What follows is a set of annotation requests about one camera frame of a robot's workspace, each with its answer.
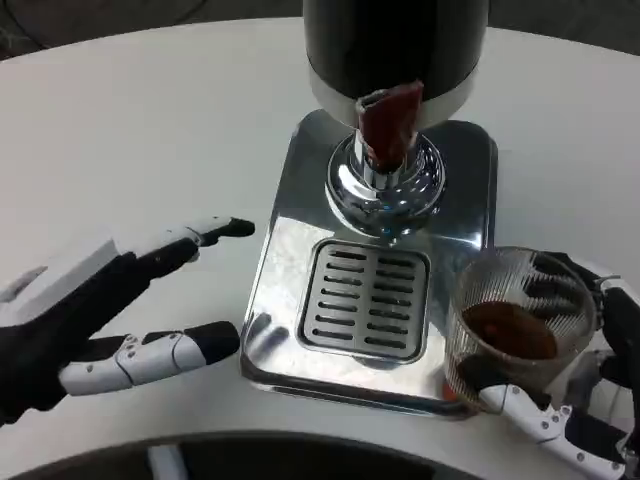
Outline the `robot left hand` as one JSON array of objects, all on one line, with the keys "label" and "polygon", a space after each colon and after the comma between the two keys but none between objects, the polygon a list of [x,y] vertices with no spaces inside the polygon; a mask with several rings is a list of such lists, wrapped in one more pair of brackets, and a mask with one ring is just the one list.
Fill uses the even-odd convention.
[{"label": "robot left hand", "polygon": [[73,248],[1,292],[1,422],[49,411],[67,396],[116,392],[218,363],[240,347],[229,321],[143,336],[96,334],[149,289],[253,222],[213,216],[120,250],[111,238]]}]

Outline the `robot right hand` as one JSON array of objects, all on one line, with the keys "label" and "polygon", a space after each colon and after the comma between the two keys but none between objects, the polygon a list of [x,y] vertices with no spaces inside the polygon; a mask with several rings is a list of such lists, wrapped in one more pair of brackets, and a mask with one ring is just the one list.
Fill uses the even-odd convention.
[{"label": "robot right hand", "polygon": [[588,479],[639,476],[639,425],[588,412],[607,380],[639,406],[639,305],[615,276],[561,252],[489,250],[461,276],[460,325],[475,341],[450,379]]}]

